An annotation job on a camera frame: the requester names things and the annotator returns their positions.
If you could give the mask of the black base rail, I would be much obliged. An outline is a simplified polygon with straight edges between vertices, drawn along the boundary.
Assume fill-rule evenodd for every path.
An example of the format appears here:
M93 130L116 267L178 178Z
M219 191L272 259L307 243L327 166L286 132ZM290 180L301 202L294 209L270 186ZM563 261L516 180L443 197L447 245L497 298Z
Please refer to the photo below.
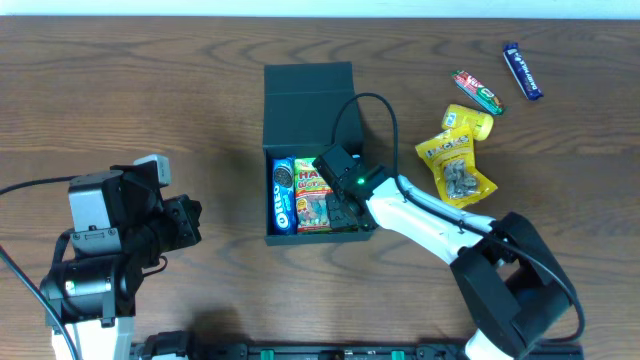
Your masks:
M452 342L405 345L205 344L186 331L152 335L134 343L130 360L458 360L463 346Z

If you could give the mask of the dark blue chocolate bar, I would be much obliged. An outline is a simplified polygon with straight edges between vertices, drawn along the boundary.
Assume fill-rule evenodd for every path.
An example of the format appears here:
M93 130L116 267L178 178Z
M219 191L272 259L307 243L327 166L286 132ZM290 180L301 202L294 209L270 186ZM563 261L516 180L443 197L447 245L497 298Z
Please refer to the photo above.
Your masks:
M542 98L544 94L537 86L519 49L519 45L516 42L505 44L503 46L503 57L524 96L529 101L536 101Z

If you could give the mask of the red green snack bar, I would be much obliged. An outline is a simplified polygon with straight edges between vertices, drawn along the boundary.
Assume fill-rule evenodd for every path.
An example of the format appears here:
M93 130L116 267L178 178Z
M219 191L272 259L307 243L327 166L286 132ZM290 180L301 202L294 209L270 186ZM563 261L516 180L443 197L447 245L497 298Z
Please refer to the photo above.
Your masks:
M451 76L455 85L484 110L492 115L504 114L504 103L476 77L464 70L456 70Z

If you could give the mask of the blue Oreo cookie pack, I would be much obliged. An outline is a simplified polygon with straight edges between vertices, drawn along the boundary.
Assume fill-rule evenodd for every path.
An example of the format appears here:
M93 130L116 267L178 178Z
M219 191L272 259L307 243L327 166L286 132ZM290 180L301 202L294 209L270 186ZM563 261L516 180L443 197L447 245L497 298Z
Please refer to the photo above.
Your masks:
M294 161L294 157L285 157L272 163L273 223L278 235L297 233Z

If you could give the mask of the black gift box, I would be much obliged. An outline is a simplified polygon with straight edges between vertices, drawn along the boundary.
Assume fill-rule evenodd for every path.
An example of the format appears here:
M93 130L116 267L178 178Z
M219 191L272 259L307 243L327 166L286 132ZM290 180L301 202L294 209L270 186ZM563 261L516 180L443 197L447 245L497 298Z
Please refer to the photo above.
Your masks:
M367 241L371 230L279 234L275 225L273 161L315 158L332 144L339 110L355 96L350 62L267 65L264 67L263 152L266 235L269 246Z

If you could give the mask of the yellow Hacks candy bag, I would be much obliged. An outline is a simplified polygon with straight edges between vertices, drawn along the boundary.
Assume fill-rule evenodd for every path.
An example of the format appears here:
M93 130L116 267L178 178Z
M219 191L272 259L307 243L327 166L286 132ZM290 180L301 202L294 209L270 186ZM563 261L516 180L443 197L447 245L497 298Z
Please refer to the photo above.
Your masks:
M471 128L448 129L415 146L434 176L441 200L462 209L494 193L498 187L476 168Z

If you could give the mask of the green Haribo gummy bag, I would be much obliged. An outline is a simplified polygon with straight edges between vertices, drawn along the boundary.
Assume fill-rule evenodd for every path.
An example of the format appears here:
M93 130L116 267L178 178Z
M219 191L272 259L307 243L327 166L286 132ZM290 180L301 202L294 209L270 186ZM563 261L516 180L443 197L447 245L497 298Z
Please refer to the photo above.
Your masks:
M326 196L331 188L313 166L314 158L294 160L297 232L317 233L331 229Z

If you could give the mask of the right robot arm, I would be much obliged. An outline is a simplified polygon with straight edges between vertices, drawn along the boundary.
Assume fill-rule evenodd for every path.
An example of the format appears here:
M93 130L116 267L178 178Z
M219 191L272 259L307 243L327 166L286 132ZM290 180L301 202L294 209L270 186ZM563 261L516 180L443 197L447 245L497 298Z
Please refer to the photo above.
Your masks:
M523 216L500 220L456 209L383 166L317 160L338 200L366 226L404 235L445 262L477 330L463 359L522 359L569 309L578 317L571 343L582 335L584 310L575 287L546 243Z

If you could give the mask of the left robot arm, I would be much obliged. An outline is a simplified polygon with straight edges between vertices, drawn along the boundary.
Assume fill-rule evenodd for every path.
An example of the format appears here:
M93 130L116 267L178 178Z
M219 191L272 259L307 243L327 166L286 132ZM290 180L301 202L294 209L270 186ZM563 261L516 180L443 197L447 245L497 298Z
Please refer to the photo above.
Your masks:
M165 268L167 252L201 240L200 203L163 198L170 183L161 155L70 180L73 227L40 285L54 310L46 323L56 358L128 358L143 280Z

